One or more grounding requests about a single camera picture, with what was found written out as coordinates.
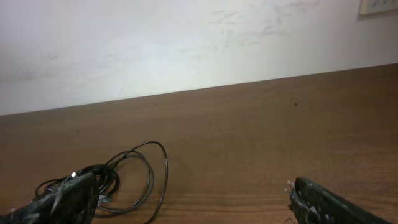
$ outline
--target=white wall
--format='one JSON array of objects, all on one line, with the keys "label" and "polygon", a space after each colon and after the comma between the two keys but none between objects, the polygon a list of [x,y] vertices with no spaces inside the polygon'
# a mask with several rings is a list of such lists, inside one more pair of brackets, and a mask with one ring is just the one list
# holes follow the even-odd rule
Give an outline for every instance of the white wall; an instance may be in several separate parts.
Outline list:
[{"label": "white wall", "polygon": [[398,62],[359,0],[2,0],[0,114]]}]

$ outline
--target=black object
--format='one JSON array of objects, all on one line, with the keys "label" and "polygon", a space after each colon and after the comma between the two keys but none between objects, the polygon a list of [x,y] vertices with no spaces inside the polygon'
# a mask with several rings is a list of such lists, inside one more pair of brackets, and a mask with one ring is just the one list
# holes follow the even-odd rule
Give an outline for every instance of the black object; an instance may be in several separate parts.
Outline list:
[{"label": "black object", "polygon": [[95,175],[85,174],[0,218],[0,224],[89,224],[94,216],[99,195]]},{"label": "black object", "polygon": [[[156,141],[144,142],[131,150],[120,152],[105,164],[91,165],[74,172],[72,175],[48,180],[40,184],[35,190],[36,199],[26,207],[5,217],[0,217],[0,224],[89,224],[93,217],[109,218],[136,210],[149,198],[154,189],[154,171],[146,158],[136,151],[136,149],[147,144],[160,146],[165,160],[165,180],[162,195],[154,214],[145,222],[145,224],[152,223],[162,205],[169,175],[166,151],[163,145]],[[102,203],[109,202],[112,194],[120,186],[120,178],[115,168],[122,160],[127,158],[136,158],[146,164],[148,168],[146,188],[141,197],[129,208],[105,207]],[[39,193],[42,186],[45,186],[44,191]],[[96,208],[105,210],[108,214],[96,215]]]},{"label": "black object", "polygon": [[303,177],[291,188],[289,208],[298,224],[389,223]]}]

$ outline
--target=cable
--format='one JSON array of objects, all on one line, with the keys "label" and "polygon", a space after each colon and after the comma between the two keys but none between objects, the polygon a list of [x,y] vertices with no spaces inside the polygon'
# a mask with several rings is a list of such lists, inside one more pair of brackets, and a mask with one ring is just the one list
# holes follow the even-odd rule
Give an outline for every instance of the cable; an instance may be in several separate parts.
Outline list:
[{"label": "cable", "polygon": [[[152,223],[155,220],[155,218],[160,210],[160,207],[162,206],[162,203],[163,203],[164,195],[166,193],[167,179],[169,176],[169,165],[167,162],[166,151],[165,151],[163,145],[161,145],[161,143],[159,143],[157,141],[144,142],[144,143],[132,148],[131,150],[123,151],[123,152],[116,154],[105,164],[90,165],[82,170],[78,170],[75,172],[76,176],[81,176],[81,175],[84,175],[87,173],[93,173],[94,175],[97,175],[97,177],[99,177],[98,185],[99,185],[100,195],[110,197],[110,196],[112,196],[113,193],[115,193],[119,189],[120,178],[119,178],[118,173],[115,171],[115,168],[116,168],[116,166],[118,166],[118,164],[123,159],[128,159],[128,158],[140,159],[141,161],[143,161],[146,164],[146,166],[148,168],[147,185],[146,185],[142,195],[140,196],[140,198],[136,202],[134,202],[133,205],[131,205],[129,208],[117,209],[117,208],[108,208],[108,207],[102,206],[101,202],[99,202],[97,205],[97,208],[105,210],[107,212],[110,212],[110,214],[107,214],[107,215],[95,214],[94,217],[110,218],[110,217],[115,217],[117,215],[122,215],[127,212],[131,212],[133,210],[136,210],[138,207],[140,207],[149,198],[149,196],[151,195],[151,193],[154,189],[154,184],[155,184],[154,171],[153,171],[152,167],[150,166],[150,164],[148,163],[148,161],[146,160],[146,158],[140,152],[136,151],[141,146],[145,146],[147,144],[157,144],[158,146],[160,146],[160,148],[162,149],[163,155],[164,155],[164,162],[165,162],[165,180],[164,180],[162,195],[160,196],[160,200],[155,209],[154,214],[144,224]],[[57,187],[60,184],[68,182],[69,180],[72,180],[72,178],[73,177],[69,175],[64,178],[48,180],[48,181],[41,183],[35,190],[36,198],[39,198],[39,197],[42,197],[43,195],[51,193],[53,191],[53,187]],[[44,185],[45,185],[44,192],[42,194],[40,194],[39,190]]]}]

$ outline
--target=wood grain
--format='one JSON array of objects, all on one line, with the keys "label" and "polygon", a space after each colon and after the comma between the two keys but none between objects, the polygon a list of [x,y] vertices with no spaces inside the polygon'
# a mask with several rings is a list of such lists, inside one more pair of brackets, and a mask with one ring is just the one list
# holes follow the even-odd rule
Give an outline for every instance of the wood grain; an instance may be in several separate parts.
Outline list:
[{"label": "wood grain", "polygon": [[[283,223],[287,180],[308,177],[398,222],[398,64],[147,96],[0,117],[0,210],[20,207],[44,180],[143,141],[164,144],[169,185],[156,223]],[[138,211],[93,223],[142,223]],[[115,206],[141,192],[139,161],[120,168]]]}]

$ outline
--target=wooden table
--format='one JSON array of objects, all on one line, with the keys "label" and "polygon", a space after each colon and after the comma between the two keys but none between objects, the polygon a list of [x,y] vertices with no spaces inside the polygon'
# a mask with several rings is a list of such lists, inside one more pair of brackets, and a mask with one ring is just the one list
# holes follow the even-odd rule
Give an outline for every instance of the wooden table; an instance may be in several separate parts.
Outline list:
[{"label": "wooden table", "polygon": [[[398,222],[398,64],[146,96],[0,117],[0,210],[29,202],[36,185],[140,142],[169,156],[169,185],[155,223],[283,223],[287,180],[308,177]],[[142,223],[160,194],[136,212],[93,223]],[[116,206],[146,179],[120,168]]]}]

